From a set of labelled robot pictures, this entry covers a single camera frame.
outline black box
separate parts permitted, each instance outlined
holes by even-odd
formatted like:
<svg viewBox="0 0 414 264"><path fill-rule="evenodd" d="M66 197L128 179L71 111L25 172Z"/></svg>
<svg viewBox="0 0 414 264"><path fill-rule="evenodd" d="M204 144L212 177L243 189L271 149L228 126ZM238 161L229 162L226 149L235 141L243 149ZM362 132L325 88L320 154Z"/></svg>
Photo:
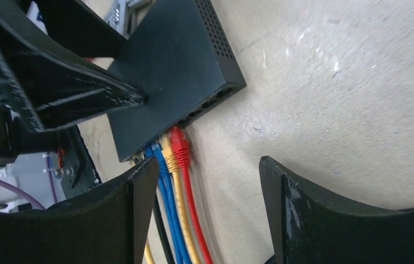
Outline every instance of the black box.
<svg viewBox="0 0 414 264"><path fill-rule="evenodd" d="M108 114L120 161L246 86L209 0L157 0L108 71L148 97Z"/></svg>

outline red wire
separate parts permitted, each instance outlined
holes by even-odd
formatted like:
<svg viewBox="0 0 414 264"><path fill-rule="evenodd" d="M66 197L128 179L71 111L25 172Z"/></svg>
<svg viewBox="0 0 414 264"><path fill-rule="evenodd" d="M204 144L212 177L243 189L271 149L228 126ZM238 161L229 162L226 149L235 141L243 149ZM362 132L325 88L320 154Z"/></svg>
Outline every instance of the red wire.
<svg viewBox="0 0 414 264"><path fill-rule="evenodd" d="M184 187L186 189L187 205L189 206L189 213L191 214L192 223L194 225L194 231L197 235L198 244L202 250L203 258L205 259L206 264L213 264L212 257L208 251L207 243L203 237L202 228L200 227L200 222L198 221L197 210L195 209L194 196L192 195L191 180L189 177L189 168L181 167L181 172L183 173Z"/></svg>

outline black cable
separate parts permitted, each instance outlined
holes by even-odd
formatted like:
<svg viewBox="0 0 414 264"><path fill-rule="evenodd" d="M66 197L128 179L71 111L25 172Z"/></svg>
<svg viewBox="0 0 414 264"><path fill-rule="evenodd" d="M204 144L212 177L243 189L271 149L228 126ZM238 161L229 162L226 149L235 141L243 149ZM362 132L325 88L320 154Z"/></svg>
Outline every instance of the black cable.
<svg viewBox="0 0 414 264"><path fill-rule="evenodd" d="M171 247L169 246L168 236L166 235L166 230L164 228L160 204L158 203L157 197L155 197L155 203L153 204L153 215L155 216L155 222L157 223L158 234L160 236L160 240L162 241L166 261L168 264L175 264L173 253L171 251Z"/></svg>
<svg viewBox="0 0 414 264"><path fill-rule="evenodd" d="M265 262L265 264L277 264L277 260L275 259L275 255L273 255L271 258Z"/></svg>

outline blue ethernet cable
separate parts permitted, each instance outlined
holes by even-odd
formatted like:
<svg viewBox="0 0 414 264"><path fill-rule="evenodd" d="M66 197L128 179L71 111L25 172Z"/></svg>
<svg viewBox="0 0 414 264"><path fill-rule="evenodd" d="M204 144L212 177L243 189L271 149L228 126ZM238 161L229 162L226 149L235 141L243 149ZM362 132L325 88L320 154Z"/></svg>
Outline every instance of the blue ethernet cable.
<svg viewBox="0 0 414 264"><path fill-rule="evenodd" d="M143 150L143 154L145 157L154 156L152 146L151 145L145 146ZM171 239L173 240L174 255L176 256L176 262L182 264L183 256L181 254L181 250L179 249L179 239L176 234L176 230L174 227L174 221L173 221L172 214L171 214L172 209L169 206L168 194L167 194L166 186L163 182L163 178L161 177L161 172L158 174L158 188L160 189L160 193L162 194L163 204L164 204L166 216L168 219L169 231L171 232Z"/></svg>
<svg viewBox="0 0 414 264"><path fill-rule="evenodd" d="M189 257L189 253L187 253L186 243L184 242L183 234L181 232L181 225L179 223L179 217L178 217L178 213L176 211L176 205L174 202L173 184L171 182L171 176L169 174L168 167L166 166L166 162L164 160L160 145L158 143L152 143L152 150L153 150L153 154L158 160L160 177L166 183L166 190L168 191L168 202L169 202L169 206L171 207L170 212L173 218L173 225L176 230L176 233L178 234L177 239L179 243L179 249L181 250L184 263L192 264L192 261Z"/></svg>

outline yellow ethernet cable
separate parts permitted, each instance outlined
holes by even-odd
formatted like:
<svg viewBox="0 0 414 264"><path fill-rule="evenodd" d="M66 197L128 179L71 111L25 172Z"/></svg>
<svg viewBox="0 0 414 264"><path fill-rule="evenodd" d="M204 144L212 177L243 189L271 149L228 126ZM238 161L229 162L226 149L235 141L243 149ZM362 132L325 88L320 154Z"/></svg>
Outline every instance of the yellow ethernet cable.
<svg viewBox="0 0 414 264"><path fill-rule="evenodd" d="M181 176L179 174L178 163L171 150L171 142L166 134L161 137L162 154L168 166L169 172L173 175L174 193L176 196L176 207L179 212L179 222L183 230L184 240L186 242L187 251L191 257L193 264L202 264L195 248L194 240L192 239L191 230L189 229L189 222L187 220L186 207L184 205L183 189L181 187Z"/></svg>
<svg viewBox="0 0 414 264"><path fill-rule="evenodd" d="M152 251L150 250L150 246L148 244L148 239L145 241L145 249L143 251L143 255L145 256L147 264L155 264L155 260L153 260L152 256Z"/></svg>

